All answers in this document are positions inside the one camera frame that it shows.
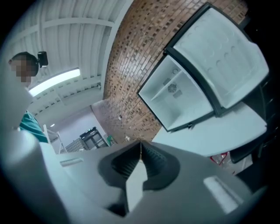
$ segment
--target fluorescent light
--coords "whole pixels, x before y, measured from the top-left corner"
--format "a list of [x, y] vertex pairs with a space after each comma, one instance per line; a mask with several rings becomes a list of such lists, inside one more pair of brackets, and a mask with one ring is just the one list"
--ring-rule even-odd
[[29, 90], [29, 93], [34, 97], [38, 95], [39, 93], [45, 91], [46, 89], [63, 82], [65, 80], [77, 77], [80, 75], [80, 69], [74, 69], [65, 73], [62, 73], [60, 75], [57, 75], [53, 78], [50, 78], [42, 83], [40, 83], [38, 86], [35, 86], [31, 90]]

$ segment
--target white wall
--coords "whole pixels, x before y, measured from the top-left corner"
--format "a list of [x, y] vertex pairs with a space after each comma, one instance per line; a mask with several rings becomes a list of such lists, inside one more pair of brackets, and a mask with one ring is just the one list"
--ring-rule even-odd
[[[62, 143], [64, 146], [67, 146], [79, 138], [82, 133], [93, 127], [97, 128], [101, 136], [106, 134], [93, 114], [91, 108], [86, 107], [61, 121], [56, 122], [54, 127], [47, 128], [54, 132], [59, 131]], [[53, 144], [53, 147], [57, 150], [56, 142]]]

